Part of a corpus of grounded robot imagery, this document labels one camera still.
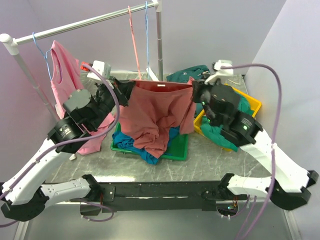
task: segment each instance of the yellow bin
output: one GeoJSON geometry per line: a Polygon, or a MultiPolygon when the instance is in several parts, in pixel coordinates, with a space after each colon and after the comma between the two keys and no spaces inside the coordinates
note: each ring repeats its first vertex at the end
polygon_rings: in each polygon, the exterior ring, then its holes
{"type": "MultiPolygon", "coordinates": [[[[233,90],[234,90],[236,93],[244,96],[244,97],[248,100],[248,102],[249,102],[249,104],[250,104],[250,108],[251,108],[251,110],[253,111],[252,116],[255,117],[256,114],[257,114],[257,112],[259,111],[259,109],[260,109],[261,106],[262,106],[261,101],[253,98],[252,96],[249,96],[248,94],[246,94],[246,93],[244,93],[244,92],[242,92],[242,91],[239,91],[238,89],[236,89],[236,88],[234,88],[234,87],[232,87],[232,88],[233,88],[233,90]]],[[[204,115],[205,115],[205,110],[202,110],[202,111],[199,113],[199,115],[195,118],[195,120],[193,121],[194,130],[195,130],[198,134],[201,134],[202,136],[205,136],[205,135],[203,134],[203,132],[201,131],[201,122],[202,122],[202,117],[203,117],[204,115]]],[[[226,150],[226,151],[232,151],[232,150],[229,149],[229,148],[223,148],[223,149],[226,150]]]]}

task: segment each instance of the wall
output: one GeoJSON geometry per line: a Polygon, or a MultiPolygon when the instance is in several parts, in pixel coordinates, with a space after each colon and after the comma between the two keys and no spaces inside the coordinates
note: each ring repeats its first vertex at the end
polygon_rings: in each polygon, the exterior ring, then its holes
{"type": "MultiPolygon", "coordinates": [[[[218,59],[251,63],[286,0],[163,0],[162,38],[165,73],[218,59]]],[[[143,4],[143,0],[29,0],[46,29],[143,4]]],[[[149,15],[150,67],[158,71],[155,9],[149,15]]],[[[145,71],[144,11],[132,14],[140,61],[145,71]]],[[[108,61],[114,70],[137,70],[128,15],[51,38],[81,61],[108,61]]]]}
{"type": "MultiPolygon", "coordinates": [[[[2,1],[0,23],[0,34],[7,33],[13,37],[44,30],[24,0],[2,1]]],[[[45,63],[36,47],[29,43],[19,49],[41,87],[53,100],[45,63]]],[[[2,44],[0,66],[0,182],[5,182],[37,151],[53,126],[53,121],[36,91],[2,44]]],[[[9,221],[0,213],[0,225],[9,221]]],[[[13,239],[16,229],[16,224],[1,229],[0,238],[13,239]]]]}
{"type": "MultiPolygon", "coordinates": [[[[254,63],[278,72],[283,88],[278,145],[307,170],[320,173],[320,2],[287,0],[268,33],[254,63]]],[[[251,68],[246,75],[250,95],[262,101],[259,121],[271,133],[277,85],[271,73],[251,68]]],[[[309,204],[294,211],[304,240],[318,239],[320,183],[310,189],[309,204]]]]}

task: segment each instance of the gray tabletop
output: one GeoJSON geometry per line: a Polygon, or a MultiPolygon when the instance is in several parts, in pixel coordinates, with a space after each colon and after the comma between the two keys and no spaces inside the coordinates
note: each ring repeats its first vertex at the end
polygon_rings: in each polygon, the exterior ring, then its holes
{"type": "MultiPolygon", "coordinates": [[[[136,79],[136,73],[112,74],[120,80],[136,79]]],[[[86,89],[95,93],[94,82],[82,76],[86,89]]],[[[229,85],[247,93],[241,75],[227,81],[229,85]]],[[[104,139],[100,152],[77,154],[76,160],[66,160],[47,179],[47,183],[61,183],[92,174],[99,182],[169,182],[169,181],[218,181],[226,173],[244,177],[267,177],[269,172],[241,149],[225,151],[198,133],[189,135],[186,161],[161,159],[157,165],[146,163],[138,155],[123,154],[110,149],[112,130],[104,139]]]]}

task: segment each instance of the pink shirt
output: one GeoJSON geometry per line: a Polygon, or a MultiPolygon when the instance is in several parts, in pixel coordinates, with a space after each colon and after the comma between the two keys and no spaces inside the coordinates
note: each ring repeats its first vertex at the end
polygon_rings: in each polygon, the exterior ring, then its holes
{"type": "Polygon", "coordinates": [[[192,92],[189,84],[137,81],[128,106],[120,108],[121,131],[136,148],[159,158],[167,150],[171,127],[180,126],[180,134],[194,131],[192,92]]]}
{"type": "MultiPolygon", "coordinates": [[[[59,117],[62,119],[65,114],[63,103],[68,100],[71,93],[77,89],[84,89],[80,80],[79,60],[74,58],[59,42],[53,41],[51,47],[51,57],[53,61],[53,76],[51,81],[52,91],[57,103],[58,110],[63,113],[59,117]]],[[[98,131],[89,132],[97,135],[105,131],[114,120],[110,114],[104,119],[98,131]]],[[[101,149],[101,143],[106,135],[87,141],[78,150],[79,154],[91,154],[101,149]]]]}

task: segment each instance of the metal pole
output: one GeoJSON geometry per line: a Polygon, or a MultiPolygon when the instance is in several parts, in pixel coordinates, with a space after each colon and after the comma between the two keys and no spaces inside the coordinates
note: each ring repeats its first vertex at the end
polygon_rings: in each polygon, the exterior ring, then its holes
{"type": "Polygon", "coordinates": [[[59,118],[59,116],[57,114],[57,111],[56,111],[55,107],[50,103],[49,99],[47,98],[45,93],[42,91],[42,89],[40,88],[39,84],[36,82],[34,76],[30,72],[28,66],[26,65],[26,63],[23,60],[23,58],[21,57],[21,55],[20,54],[14,55],[13,58],[18,63],[19,67],[22,69],[22,71],[24,72],[24,74],[28,78],[28,80],[31,83],[31,85],[33,86],[33,88],[38,93],[39,97],[41,98],[41,100],[43,101],[44,105],[46,106],[46,108],[51,113],[51,115],[54,117],[54,119],[57,122],[60,121],[60,118],[59,118]]]}
{"type": "MultiPolygon", "coordinates": [[[[158,3],[157,2],[148,2],[147,3],[147,8],[152,8],[157,6],[158,3]]],[[[141,5],[137,5],[134,7],[131,7],[130,10],[132,13],[134,12],[138,12],[140,10],[145,10],[146,9],[146,5],[145,4],[141,4],[141,5]]],[[[78,29],[78,28],[82,28],[91,24],[95,24],[95,23],[99,23],[108,19],[112,19],[112,18],[116,18],[119,16],[123,16],[129,14],[129,10],[128,8],[122,9],[122,10],[118,10],[118,11],[114,11],[111,13],[107,13],[104,15],[100,15],[100,16],[96,16],[96,17],[92,17],[86,20],[82,20],[82,21],[77,21],[74,23],[70,23],[64,26],[59,26],[56,28],[52,28],[46,31],[41,31],[38,33],[34,34],[35,39],[44,39],[44,38],[48,38],[57,34],[61,34],[61,33],[65,33],[74,29],[78,29]]],[[[33,36],[29,35],[29,36],[24,36],[24,37],[20,37],[17,39],[14,39],[14,42],[17,43],[18,45],[22,45],[22,44],[26,44],[29,42],[33,41],[33,36]]]]}
{"type": "Polygon", "coordinates": [[[49,99],[47,98],[46,94],[42,91],[40,88],[39,84],[36,82],[34,76],[30,72],[28,66],[26,65],[25,61],[21,57],[19,50],[18,50],[18,45],[14,42],[12,37],[9,34],[3,33],[0,34],[0,42],[3,43],[5,48],[8,50],[9,54],[13,56],[14,60],[18,63],[19,67],[22,69],[24,72],[25,76],[33,86],[33,88],[36,90],[38,93],[39,97],[43,101],[44,105],[46,108],[49,110],[51,113],[52,117],[56,120],[59,121],[60,118],[56,112],[55,107],[50,103],[49,99]]]}
{"type": "Polygon", "coordinates": [[[156,35],[158,43],[158,71],[159,71],[159,81],[164,80],[164,64],[162,57],[162,31],[161,31],[161,12],[156,12],[156,35]]]}

